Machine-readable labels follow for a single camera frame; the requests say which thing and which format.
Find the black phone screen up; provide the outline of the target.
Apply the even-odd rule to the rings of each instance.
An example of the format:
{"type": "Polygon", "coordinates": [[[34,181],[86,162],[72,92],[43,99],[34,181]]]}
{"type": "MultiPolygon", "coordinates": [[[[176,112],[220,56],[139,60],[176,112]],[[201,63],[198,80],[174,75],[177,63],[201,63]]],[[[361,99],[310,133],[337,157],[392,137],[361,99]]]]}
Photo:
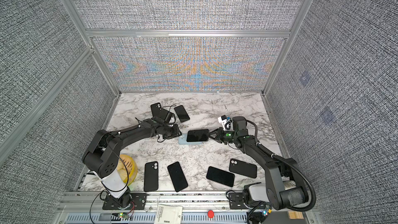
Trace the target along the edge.
{"type": "Polygon", "coordinates": [[[188,131],[186,141],[188,143],[207,142],[208,139],[209,139],[209,130],[208,129],[200,129],[200,130],[188,131]]]}

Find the light blue phone case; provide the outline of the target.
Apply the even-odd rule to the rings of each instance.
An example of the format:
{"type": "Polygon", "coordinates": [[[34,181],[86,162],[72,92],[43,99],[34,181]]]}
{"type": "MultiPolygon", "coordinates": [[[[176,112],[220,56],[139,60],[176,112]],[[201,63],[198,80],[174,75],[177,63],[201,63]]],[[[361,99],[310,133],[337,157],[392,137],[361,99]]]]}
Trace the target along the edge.
{"type": "Polygon", "coordinates": [[[178,144],[179,145],[201,145],[201,144],[203,144],[203,142],[188,142],[187,134],[184,133],[178,137],[178,144]]]}

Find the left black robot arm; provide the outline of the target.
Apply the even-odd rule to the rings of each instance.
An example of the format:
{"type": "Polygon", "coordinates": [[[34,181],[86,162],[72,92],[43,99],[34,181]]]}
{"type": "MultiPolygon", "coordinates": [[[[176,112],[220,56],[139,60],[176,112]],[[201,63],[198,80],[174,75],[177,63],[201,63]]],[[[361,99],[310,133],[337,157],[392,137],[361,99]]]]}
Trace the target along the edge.
{"type": "Polygon", "coordinates": [[[170,140],[182,135],[178,124],[167,123],[153,117],[145,119],[132,127],[108,132],[99,130],[83,154],[83,164],[101,179],[105,190],[115,199],[127,192],[124,183],[117,173],[117,165],[122,161],[120,151],[140,140],[160,135],[170,140]]]}

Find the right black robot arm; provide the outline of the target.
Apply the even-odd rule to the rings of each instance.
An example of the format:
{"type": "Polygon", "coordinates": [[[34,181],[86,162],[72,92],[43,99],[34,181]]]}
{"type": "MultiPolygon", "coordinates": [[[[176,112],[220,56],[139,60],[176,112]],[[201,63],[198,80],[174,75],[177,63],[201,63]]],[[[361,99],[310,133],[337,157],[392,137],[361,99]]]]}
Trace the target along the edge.
{"type": "Polygon", "coordinates": [[[268,201],[276,210],[284,208],[297,212],[311,210],[316,204],[316,193],[307,177],[296,167],[297,162],[272,152],[258,140],[258,126],[245,117],[232,118],[233,130],[218,128],[208,137],[220,144],[234,144],[250,156],[265,172],[268,201]]]}

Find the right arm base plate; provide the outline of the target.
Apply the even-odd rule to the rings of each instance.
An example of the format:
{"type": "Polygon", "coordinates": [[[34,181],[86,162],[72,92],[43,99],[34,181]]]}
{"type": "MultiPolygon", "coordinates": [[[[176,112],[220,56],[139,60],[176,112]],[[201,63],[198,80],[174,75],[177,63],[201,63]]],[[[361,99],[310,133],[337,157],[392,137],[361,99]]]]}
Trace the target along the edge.
{"type": "Polygon", "coordinates": [[[227,198],[229,200],[230,209],[249,209],[244,202],[244,196],[242,192],[229,192],[227,194],[227,198]]]}

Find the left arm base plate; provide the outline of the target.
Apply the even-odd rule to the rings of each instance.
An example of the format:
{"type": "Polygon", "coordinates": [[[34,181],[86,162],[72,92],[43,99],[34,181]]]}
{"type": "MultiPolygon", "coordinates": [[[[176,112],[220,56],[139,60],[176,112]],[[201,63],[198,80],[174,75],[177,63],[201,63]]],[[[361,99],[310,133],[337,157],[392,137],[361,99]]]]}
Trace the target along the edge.
{"type": "Polygon", "coordinates": [[[125,193],[121,198],[116,199],[112,195],[106,196],[102,210],[144,210],[147,202],[146,193],[125,193]]]}

